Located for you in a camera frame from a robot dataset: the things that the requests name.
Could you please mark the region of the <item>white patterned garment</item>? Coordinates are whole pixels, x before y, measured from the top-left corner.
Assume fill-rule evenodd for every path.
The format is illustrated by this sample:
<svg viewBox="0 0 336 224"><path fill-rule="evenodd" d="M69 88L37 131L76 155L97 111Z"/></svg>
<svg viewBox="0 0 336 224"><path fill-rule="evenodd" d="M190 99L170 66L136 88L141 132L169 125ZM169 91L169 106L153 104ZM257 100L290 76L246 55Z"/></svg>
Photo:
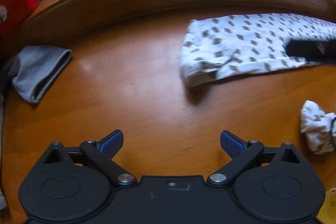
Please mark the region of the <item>white patterned garment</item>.
<svg viewBox="0 0 336 224"><path fill-rule="evenodd" d="M238 75L312 66L289 57L290 39L335 38L335 23L297 14L226 15L192 20L181 47L180 71L189 87Z"/></svg>

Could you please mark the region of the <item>grey folded cloth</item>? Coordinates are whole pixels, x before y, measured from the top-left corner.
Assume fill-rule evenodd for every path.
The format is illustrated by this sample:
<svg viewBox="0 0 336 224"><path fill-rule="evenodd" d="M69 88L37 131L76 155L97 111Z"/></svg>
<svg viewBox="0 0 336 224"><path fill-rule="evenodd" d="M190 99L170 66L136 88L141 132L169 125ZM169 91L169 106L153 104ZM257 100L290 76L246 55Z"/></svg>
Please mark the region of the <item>grey folded cloth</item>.
<svg viewBox="0 0 336 224"><path fill-rule="evenodd" d="M39 103L72 59L72 51L55 46L26 46L3 67L18 94Z"/></svg>

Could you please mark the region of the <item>yellow cloth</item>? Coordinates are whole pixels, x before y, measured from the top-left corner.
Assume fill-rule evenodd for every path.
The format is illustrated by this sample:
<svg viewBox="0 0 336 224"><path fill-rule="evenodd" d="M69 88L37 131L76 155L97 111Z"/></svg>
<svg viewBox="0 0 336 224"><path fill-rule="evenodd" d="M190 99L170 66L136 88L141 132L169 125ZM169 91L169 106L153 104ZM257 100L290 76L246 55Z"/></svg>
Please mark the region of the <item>yellow cloth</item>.
<svg viewBox="0 0 336 224"><path fill-rule="evenodd" d="M330 188L326 192L325 200L317 218L322 223L336 224L336 188Z"/></svg>

